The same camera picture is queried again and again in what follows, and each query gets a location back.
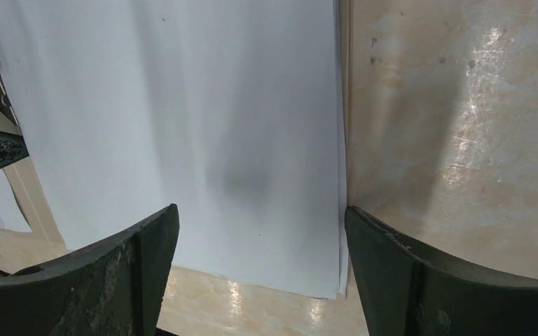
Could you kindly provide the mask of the white paper sheet stack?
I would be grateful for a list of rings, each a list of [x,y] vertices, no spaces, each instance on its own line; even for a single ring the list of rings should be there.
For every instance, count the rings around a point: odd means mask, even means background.
[[[0,1],[0,74],[68,249],[173,203],[175,265],[344,291],[334,1]]]

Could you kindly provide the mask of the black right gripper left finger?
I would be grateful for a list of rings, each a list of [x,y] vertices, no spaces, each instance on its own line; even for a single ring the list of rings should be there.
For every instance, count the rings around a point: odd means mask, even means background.
[[[178,236],[171,204],[59,258],[0,271],[0,335],[154,335]]]

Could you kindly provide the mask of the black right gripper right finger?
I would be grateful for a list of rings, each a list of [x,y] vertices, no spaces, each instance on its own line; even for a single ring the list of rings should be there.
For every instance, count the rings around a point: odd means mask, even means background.
[[[355,206],[345,233],[370,335],[538,335],[538,279],[463,260]]]

